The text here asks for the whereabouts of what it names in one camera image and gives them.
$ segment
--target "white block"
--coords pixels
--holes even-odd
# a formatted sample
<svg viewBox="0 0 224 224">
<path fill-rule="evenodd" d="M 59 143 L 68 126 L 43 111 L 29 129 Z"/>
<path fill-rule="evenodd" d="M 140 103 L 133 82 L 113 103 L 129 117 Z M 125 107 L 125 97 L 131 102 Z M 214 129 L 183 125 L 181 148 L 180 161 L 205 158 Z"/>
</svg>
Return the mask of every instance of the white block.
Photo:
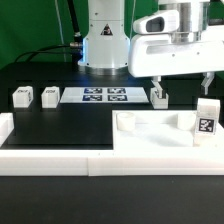
<svg viewBox="0 0 224 224">
<path fill-rule="evenodd" d="M 215 145 L 220 100 L 198 99 L 194 145 Z"/>
<path fill-rule="evenodd" d="M 135 114 L 130 112 L 118 113 L 117 127 L 120 131 L 133 131 L 135 129 Z"/>
<path fill-rule="evenodd" d="M 41 95 L 43 108 L 56 108 L 60 100 L 59 87 L 46 87 Z"/>
<path fill-rule="evenodd" d="M 168 94 L 166 93 L 166 98 L 160 99 L 158 97 L 158 90 L 156 87 L 151 88 L 150 101 L 154 109 L 168 109 L 168 101 L 169 101 Z"/>
<path fill-rule="evenodd" d="M 183 131 L 191 131 L 195 129 L 196 113 L 194 111 L 186 111 L 178 114 L 177 128 Z"/>
<path fill-rule="evenodd" d="M 0 147 L 14 129 L 12 113 L 0 114 Z"/>
<path fill-rule="evenodd" d="M 12 96 L 15 108 L 27 108 L 33 101 L 33 87 L 21 86 L 13 93 Z"/>
</svg>

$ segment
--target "green background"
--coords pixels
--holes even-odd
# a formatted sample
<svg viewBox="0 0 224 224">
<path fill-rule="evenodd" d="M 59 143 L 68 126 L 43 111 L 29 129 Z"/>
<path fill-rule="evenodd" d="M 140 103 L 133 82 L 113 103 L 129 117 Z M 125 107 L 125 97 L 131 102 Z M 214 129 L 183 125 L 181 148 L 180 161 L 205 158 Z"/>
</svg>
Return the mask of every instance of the green background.
<svg viewBox="0 0 224 224">
<path fill-rule="evenodd" d="M 125 32 L 129 36 L 134 0 L 125 1 Z M 66 0 L 58 0 L 66 44 L 73 41 L 73 30 Z M 80 30 L 88 32 L 88 0 L 74 0 Z M 137 0 L 135 19 L 157 10 L 154 0 Z M 211 18 L 223 18 L 224 6 L 211 3 Z M 61 44 L 54 0 L 0 0 L 0 68 L 27 51 Z M 64 61 L 63 55 L 39 55 L 38 61 Z"/>
</svg>

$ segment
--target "printed marker sheet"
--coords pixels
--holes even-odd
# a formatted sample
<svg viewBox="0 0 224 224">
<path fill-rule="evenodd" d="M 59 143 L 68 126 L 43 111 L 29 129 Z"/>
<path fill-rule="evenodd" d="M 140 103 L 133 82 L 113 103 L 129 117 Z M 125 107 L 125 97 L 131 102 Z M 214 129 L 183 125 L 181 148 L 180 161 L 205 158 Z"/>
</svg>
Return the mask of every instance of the printed marker sheet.
<svg viewBox="0 0 224 224">
<path fill-rule="evenodd" d="M 142 87 L 67 87 L 60 103 L 148 103 Z"/>
</svg>

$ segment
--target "white box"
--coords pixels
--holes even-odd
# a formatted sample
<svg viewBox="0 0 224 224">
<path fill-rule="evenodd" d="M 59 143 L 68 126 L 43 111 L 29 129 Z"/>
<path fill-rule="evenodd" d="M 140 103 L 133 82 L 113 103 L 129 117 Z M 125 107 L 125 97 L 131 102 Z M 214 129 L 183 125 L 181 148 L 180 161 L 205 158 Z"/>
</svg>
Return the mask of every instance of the white box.
<svg viewBox="0 0 224 224">
<path fill-rule="evenodd" d="M 194 145 L 216 144 L 217 124 L 219 122 L 220 100 L 198 99 Z"/>
<path fill-rule="evenodd" d="M 15 108 L 28 108 L 33 101 L 33 87 L 21 86 L 13 93 L 12 96 Z"/>
<path fill-rule="evenodd" d="M 166 98 L 159 98 L 156 87 L 151 88 L 150 101 L 154 109 L 168 109 L 169 95 L 166 93 Z"/>
<path fill-rule="evenodd" d="M 0 114 L 0 147 L 14 129 L 12 113 Z"/>
<path fill-rule="evenodd" d="M 46 87 L 41 95 L 43 108 L 56 108 L 60 100 L 59 87 Z"/>
</svg>

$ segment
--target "black tabletop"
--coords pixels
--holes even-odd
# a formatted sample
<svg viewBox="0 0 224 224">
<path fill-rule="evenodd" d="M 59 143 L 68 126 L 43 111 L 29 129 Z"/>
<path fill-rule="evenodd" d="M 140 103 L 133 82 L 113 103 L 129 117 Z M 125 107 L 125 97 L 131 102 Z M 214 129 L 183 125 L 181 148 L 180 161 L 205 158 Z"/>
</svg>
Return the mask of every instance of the black tabletop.
<svg viewBox="0 0 224 224">
<path fill-rule="evenodd" d="M 201 75 L 164 78 L 162 85 L 170 96 L 169 109 L 196 109 L 201 81 Z M 23 85 L 33 86 L 36 97 L 29 109 L 15 110 L 11 94 Z M 118 77 L 80 74 L 70 63 L 10 64 L 0 71 L 0 111 L 13 112 L 16 128 L 3 149 L 19 150 L 25 146 L 32 149 L 37 145 L 57 149 L 67 145 L 73 150 L 78 146 L 111 150 L 112 110 L 153 110 L 150 103 L 72 104 L 43 110 L 40 93 L 49 85 L 59 86 L 62 91 L 69 86 L 143 87 L 147 95 L 152 87 L 149 79 L 134 79 L 128 74 Z M 216 77 L 208 96 L 220 99 L 222 105 L 223 86 L 223 80 Z M 224 178 L 0 177 L 0 209 L 0 223 L 4 224 L 222 224 Z"/>
<path fill-rule="evenodd" d="M 169 94 L 170 110 L 195 110 L 201 96 L 201 74 L 169 76 L 162 86 Z M 151 103 L 59 104 L 42 109 L 45 87 L 143 87 L 148 98 L 150 78 L 97 76 L 78 72 L 71 63 L 14 63 L 0 71 L 0 112 L 13 112 L 15 130 L 4 149 L 112 149 L 112 110 L 153 110 Z M 19 86 L 32 86 L 34 100 L 28 109 L 13 107 L 12 94 Z M 223 102 L 224 81 L 219 77 L 209 89 L 209 98 Z"/>
</svg>

